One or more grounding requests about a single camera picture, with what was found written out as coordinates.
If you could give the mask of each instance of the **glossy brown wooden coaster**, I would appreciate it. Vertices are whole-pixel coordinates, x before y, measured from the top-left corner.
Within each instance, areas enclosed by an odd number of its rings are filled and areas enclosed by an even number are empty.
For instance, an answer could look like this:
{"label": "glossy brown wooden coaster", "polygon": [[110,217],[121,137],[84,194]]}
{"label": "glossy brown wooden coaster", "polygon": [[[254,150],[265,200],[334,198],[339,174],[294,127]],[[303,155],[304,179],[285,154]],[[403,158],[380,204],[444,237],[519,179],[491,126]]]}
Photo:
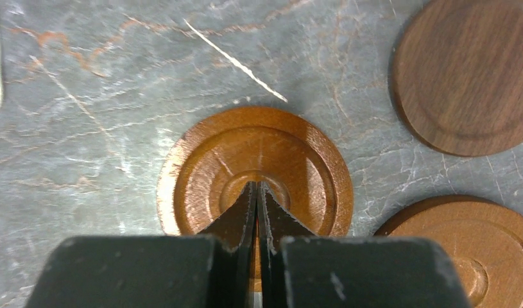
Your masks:
{"label": "glossy brown wooden coaster", "polygon": [[523,0],[433,0],[393,62],[395,106],[424,143],[474,157],[523,142]]}
{"label": "glossy brown wooden coaster", "polygon": [[415,203],[375,235],[427,237],[454,261],[475,307],[523,307],[523,217],[471,196]]}
{"label": "glossy brown wooden coaster", "polygon": [[[338,149],[307,121],[266,107],[213,115],[176,142],[157,186],[163,230],[196,234],[231,206],[249,181],[268,182],[277,201],[316,234],[348,233],[352,181]],[[259,251],[254,257],[260,291]]]}

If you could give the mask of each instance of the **gray marble countertop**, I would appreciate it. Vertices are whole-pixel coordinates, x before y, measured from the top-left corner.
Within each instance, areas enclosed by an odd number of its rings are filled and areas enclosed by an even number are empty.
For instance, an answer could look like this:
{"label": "gray marble countertop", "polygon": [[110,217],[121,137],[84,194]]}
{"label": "gray marble countertop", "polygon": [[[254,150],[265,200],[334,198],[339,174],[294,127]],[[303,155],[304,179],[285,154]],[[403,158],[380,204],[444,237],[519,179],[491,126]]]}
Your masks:
{"label": "gray marble countertop", "polygon": [[162,234],[155,186],[170,147],[240,105],[298,114],[337,144],[354,183],[349,235],[370,235],[441,194],[523,215],[523,144],[490,157],[442,155],[394,112],[391,53],[422,2],[0,1],[0,307],[25,303],[66,237]]}

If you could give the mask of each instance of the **wooden disc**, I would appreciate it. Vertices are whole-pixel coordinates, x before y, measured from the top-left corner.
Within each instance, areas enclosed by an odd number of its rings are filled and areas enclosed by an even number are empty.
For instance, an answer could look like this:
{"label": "wooden disc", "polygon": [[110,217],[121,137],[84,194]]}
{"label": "wooden disc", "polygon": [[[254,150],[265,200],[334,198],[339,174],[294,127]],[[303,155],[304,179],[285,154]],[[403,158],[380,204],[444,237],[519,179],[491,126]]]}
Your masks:
{"label": "wooden disc", "polygon": [[[307,121],[266,107],[208,117],[171,148],[157,186],[163,231],[198,233],[235,202],[249,181],[268,182],[277,201],[313,232],[348,233],[352,181],[338,149]],[[254,257],[260,291],[259,251]]]}
{"label": "wooden disc", "polygon": [[523,307],[523,217],[471,196],[411,205],[375,235],[427,237],[450,255],[475,307]]}
{"label": "wooden disc", "polygon": [[523,142],[523,0],[433,0],[393,63],[395,105],[424,143],[474,157]]}

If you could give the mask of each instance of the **round wooden coaster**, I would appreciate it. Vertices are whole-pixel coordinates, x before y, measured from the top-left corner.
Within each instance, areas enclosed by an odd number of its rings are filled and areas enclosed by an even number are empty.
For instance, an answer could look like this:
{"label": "round wooden coaster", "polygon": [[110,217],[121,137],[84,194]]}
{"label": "round wooden coaster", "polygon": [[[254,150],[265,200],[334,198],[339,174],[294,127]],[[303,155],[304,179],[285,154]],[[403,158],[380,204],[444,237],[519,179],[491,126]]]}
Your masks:
{"label": "round wooden coaster", "polygon": [[375,235],[427,237],[450,255],[475,307],[523,307],[523,217],[471,196],[411,205]]}
{"label": "round wooden coaster", "polygon": [[[249,181],[268,182],[277,201],[313,232],[348,233],[352,181],[338,149],[307,121],[266,107],[208,117],[171,148],[157,185],[163,231],[198,233],[235,202]],[[254,254],[260,291],[259,251]]]}
{"label": "round wooden coaster", "polygon": [[523,142],[523,1],[433,0],[393,62],[395,105],[428,146],[474,157]]}

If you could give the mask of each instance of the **carved circular groove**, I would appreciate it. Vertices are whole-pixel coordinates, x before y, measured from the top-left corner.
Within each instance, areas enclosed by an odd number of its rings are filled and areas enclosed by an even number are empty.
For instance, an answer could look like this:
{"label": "carved circular groove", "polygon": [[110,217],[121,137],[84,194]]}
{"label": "carved circular groove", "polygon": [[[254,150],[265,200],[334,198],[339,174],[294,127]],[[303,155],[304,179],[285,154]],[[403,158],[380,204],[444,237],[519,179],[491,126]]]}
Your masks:
{"label": "carved circular groove", "polygon": [[[268,182],[277,201],[319,235],[343,236],[352,181],[335,145],[288,112],[243,107],[208,117],[171,148],[157,185],[166,234],[196,234],[229,208],[248,181]],[[259,260],[256,245],[254,257]],[[259,262],[255,289],[261,290]]]}
{"label": "carved circular groove", "polygon": [[393,62],[395,106],[444,153],[474,157],[523,142],[523,1],[433,0]]}
{"label": "carved circular groove", "polygon": [[419,236],[451,257],[474,307],[523,307],[523,217],[471,196],[413,204],[375,235]]}

